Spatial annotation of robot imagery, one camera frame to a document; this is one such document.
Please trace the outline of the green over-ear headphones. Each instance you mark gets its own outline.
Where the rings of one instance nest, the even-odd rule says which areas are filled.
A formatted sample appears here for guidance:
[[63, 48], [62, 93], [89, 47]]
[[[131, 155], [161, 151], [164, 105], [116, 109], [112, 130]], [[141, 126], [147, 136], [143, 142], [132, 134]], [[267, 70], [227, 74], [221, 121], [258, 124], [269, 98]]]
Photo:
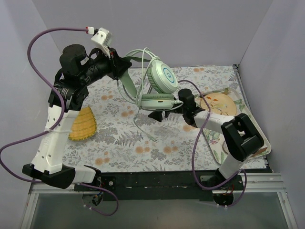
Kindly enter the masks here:
[[142, 77], [137, 88], [129, 72], [125, 71], [117, 82], [123, 98], [138, 107], [138, 111], [169, 112], [181, 108], [184, 102], [176, 100], [173, 93], [178, 89], [178, 81], [172, 69], [156, 56], [149, 48], [129, 51], [125, 58], [140, 62]]

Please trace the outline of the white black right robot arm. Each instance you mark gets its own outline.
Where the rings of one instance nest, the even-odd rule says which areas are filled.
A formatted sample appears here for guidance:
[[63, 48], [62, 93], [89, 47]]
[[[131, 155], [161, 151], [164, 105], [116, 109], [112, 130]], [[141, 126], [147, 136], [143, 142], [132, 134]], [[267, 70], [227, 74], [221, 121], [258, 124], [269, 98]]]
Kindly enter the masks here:
[[[182, 114], [187, 124], [200, 129], [194, 142], [191, 159], [195, 182], [204, 190], [228, 189], [233, 184], [233, 178], [239, 172], [244, 172], [242, 166], [248, 157], [264, 145], [262, 135], [247, 114], [241, 113], [237, 116], [213, 114], [210, 107], [200, 108], [195, 102], [192, 91], [186, 88], [178, 92], [178, 98], [183, 105], [176, 106], [172, 112]], [[229, 155], [205, 185], [202, 185], [197, 178], [194, 165], [195, 152], [203, 129], [222, 134], [229, 150]]]

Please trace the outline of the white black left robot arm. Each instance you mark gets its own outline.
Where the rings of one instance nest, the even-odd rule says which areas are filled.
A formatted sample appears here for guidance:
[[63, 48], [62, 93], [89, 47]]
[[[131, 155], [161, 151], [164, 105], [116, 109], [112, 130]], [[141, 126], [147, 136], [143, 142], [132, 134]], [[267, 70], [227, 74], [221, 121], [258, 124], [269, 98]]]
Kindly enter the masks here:
[[132, 63], [120, 57], [114, 48], [110, 56], [94, 48], [87, 54], [80, 44], [65, 47], [59, 58], [61, 69], [55, 76], [54, 88], [48, 103], [46, 134], [32, 162], [22, 168], [22, 173], [53, 187], [66, 189], [73, 183], [85, 183], [89, 190], [101, 187], [100, 171], [91, 166], [70, 167], [62, 162], [72, 125], [77, 118], [88, 86], [104, 76], [119, 80]]

